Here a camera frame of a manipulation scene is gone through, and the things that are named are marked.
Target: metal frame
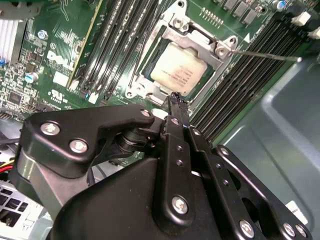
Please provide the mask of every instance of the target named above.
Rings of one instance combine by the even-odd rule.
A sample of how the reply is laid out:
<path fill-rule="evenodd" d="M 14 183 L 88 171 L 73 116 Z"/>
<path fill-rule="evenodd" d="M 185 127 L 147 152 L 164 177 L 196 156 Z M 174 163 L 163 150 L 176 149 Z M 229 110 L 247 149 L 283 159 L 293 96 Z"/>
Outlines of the metal frame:
<path fill-rule="evenodd" d="M 195 49 L 198 52 L 197 57 L 212 66 L 215 70 L 205 86 L 190 102 L 189 110 L 193 111 L 198 103 L 203 99 L 206 92 L 212 88 L 218 77 L 231 62 L 233 56 L 232 52 L 236 50 L 238 45 L 238 38 L 235 35 L 232 35 L 225 40 L 217 39 L 214 35 L 187 17 L 186 11 L 187 1 L 177 0 L 161 15 L 161 18 L 153 29 L 151 36 L 156 36 L 159 33 L 160 28 L 165 27 L 166 30 L 161 36 L 162 39 L 170 40 L 178 44 L 183 49 Z M 206 44 L 197 39 L 194 35 L 186 33 L 189 28 L 197 30 L 204 37 L 208 38 L 209 43 Z M 146 46 L 150 46 L 153 41 L 155 41 L 155 39 L 150 37 Z M 144 54 L 146 54 L 149 49 L 150 47 L 144 49 Z M 171 92 L 164 93 L 161 91 L 159 84 L 154 84 L 139 73 L 135 77 L 132 87 L 130 87 L 130 85 L 127 86 L 125 90 L 125 97 L 132 99 L 139 95 L 148 99 L 153 104 L 161 106 L 167 95 L 170 93 Z"/>

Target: metal rod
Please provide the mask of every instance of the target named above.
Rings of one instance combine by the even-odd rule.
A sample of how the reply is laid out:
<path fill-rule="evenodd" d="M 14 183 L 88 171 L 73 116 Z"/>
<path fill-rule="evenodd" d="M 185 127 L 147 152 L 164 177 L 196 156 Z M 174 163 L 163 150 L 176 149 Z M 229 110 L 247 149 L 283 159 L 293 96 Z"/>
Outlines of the metal rod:
<path fill-rule="evenodd" d="M 270 53 L 260 53 L 260 52 L 254 52 L 254 51 L 241 51 L 241 50 L 231 50 L 231 52 L 235 54 L 248 55 L 248 56 L 273 59 L 273 60 L 279 60 L 279 61 L 292 61 L 297 63 L 300 63 L 302 61 L 302 57 L 300 56 L 279 56 L 279 55 L 274 55 Z"/>

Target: red wire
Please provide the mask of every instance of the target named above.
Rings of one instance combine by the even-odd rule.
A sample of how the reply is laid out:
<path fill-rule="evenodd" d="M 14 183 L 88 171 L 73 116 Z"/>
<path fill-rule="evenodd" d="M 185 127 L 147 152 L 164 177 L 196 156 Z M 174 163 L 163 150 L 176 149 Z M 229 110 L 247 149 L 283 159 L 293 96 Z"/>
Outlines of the red wire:
<path fill-rule="evenodd" d="M 3 168 L 0 168 L 0 174 L 4 173 L 5 171 L 11 170 L 12 166 L 5 166 Z"/>

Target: chip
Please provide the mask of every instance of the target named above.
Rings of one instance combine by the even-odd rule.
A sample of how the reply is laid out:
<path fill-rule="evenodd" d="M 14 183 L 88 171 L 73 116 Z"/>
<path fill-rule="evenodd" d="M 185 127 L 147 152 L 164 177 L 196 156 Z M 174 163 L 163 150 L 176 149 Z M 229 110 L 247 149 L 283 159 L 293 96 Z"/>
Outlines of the chip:
<path fill-rule="evenodd" d="M 35 58 L 35 61 L 38 62 L 38 63 L 41 63 L 41 61 L 42 61 L 42 56 L 38 54 L 38 55 L 36 56 L 36 58 Z"/>
<path fill-rule="evenodd" d="M 32 52 L 32 53 L 30 54 L 30 59 L 31 59 L 31 60 L 35 60 L 36 57 L 37 57 L 37 54 L 36 54 L 35 52 Z"/>
<path fill-rule="evenodd" d="M 244 18 L 243 22 L 250 25 L 254 21 L 257 15 L 258 13 L 251 9 L 249 13 L 246 15 L 246 17 Z"/>
<path fill-rule="evenodd" d="M 247 4 L 245 4 L 244 2 L 240 2 L 240 4 L 235 9 L 233 14 L 240 18 L 245 13 L 247 8 L 248 8 Z"/>
<path fill-rule="evenodd" d="M 25 72 L 26 73 L 32 73 L 36 70 L 36 65 L 33 65 L 31 63 L 27 63 L 26 66 L 25 66 Z"/>
<path fill-rule="evenodd" d="M 196 55 L 190 49 L 171 42 L 156 62 L 150 77 L 165 88 L 187 96 L 207 69 L 207 64 Z"/>
<path fill-rule="evenodd" d="M 224 8 L 231 10 L 237 3 L 237 0 L 227 0 L 224 4 Z"/>
<path fill-rule="evenodd" d="M 22 99 L 22 96 L 15 93 L 15 92 L 10 92 L 10 95 L 9 95 L 9 101 L 14 103 L 14 104 L 20 104 L 21 103 L 21 99 Z"/>

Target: motherboard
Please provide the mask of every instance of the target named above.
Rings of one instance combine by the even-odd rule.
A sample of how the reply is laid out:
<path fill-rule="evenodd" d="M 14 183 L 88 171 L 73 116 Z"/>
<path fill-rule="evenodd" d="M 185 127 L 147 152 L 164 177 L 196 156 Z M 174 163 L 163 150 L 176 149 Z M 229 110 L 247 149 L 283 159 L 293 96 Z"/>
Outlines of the motherboard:
<path fill-rule="evenodd" d="M 17 3 L 26 17 L 13 14 Z M 10 7 L 0 8 L 0 118 L 132 103 L 152 111 L 179 92 L 213 144 L 320 38 L 316 0 L 1 4 Z"/>

